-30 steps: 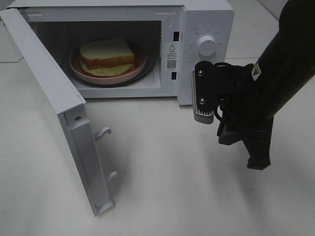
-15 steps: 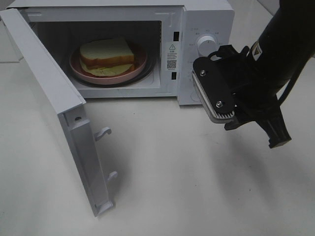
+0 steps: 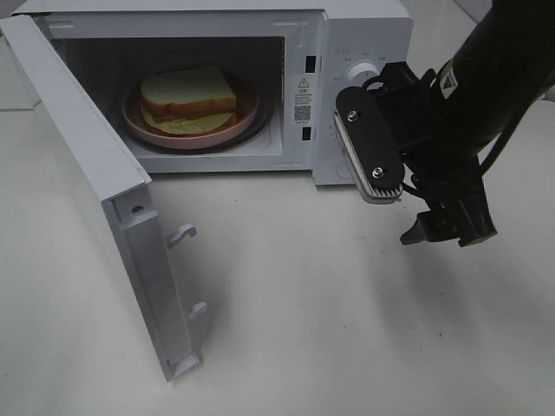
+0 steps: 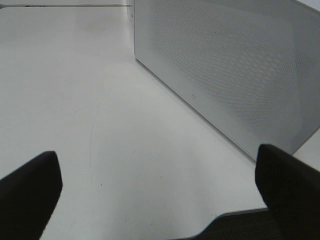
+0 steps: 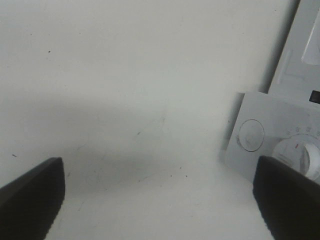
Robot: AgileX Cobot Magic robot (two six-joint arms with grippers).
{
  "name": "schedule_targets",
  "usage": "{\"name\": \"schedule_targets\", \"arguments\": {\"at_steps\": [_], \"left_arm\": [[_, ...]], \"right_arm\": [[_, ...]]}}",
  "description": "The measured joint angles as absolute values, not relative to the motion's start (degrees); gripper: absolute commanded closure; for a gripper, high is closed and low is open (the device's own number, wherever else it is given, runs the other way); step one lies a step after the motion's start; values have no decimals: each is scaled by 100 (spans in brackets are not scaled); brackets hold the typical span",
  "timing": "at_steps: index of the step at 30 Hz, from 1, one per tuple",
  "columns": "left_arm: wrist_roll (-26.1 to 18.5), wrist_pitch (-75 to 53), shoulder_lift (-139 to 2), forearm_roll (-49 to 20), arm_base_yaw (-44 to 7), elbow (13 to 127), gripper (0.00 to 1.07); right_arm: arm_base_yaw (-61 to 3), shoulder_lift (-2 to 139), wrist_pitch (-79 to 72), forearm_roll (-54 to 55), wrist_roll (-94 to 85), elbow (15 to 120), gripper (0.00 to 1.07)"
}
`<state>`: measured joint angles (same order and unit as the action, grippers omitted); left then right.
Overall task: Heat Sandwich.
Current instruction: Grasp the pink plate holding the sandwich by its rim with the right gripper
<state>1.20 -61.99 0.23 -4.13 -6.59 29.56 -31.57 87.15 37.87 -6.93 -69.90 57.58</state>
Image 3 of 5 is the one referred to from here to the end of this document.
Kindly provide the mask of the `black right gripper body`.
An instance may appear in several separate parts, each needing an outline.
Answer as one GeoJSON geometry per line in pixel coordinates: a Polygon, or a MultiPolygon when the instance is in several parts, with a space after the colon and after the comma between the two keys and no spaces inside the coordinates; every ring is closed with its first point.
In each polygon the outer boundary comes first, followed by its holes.
{"type": "Polygon", "coordinates": [[[429,178],[463,176],[478,165],[463,133],[433,106],[430,86],[420,82],[375,96],[402,161],[429,178]]]}

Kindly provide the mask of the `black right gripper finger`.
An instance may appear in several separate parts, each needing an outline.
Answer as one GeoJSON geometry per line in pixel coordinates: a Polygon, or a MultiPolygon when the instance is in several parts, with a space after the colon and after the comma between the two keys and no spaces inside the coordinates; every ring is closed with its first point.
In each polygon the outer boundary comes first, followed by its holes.
{"type": "Polygon", "coordinates": [[[385,87],[405,87],[417,84],[420,79],[406,62],[390,62],[383,67],[379,81],[385,87]]]}
{"type": "Polygon", "coordinates": [[[402,234],[404,245],[439,243],[456,239],[467,247],[496,235],[480,173],[467,170],[430,176],[413,170],[412,185],[404,190],[422,199],[428,210],[420,212],[412,227],[402,234]]]}

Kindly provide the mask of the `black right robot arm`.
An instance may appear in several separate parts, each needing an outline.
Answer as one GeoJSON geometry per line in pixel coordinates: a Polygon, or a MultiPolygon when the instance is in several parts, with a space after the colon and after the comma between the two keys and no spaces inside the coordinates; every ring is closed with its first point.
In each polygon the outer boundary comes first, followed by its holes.
{"type": "Polygon", "coordinates": [[[403,244],[464,247],[495,234],[483,176],[554,83],[553,20],[551,1],[496,1],[441,69],[385,68],[403,81],[376,103],[412,172],[406,191],[428,206],[403,244]]]}

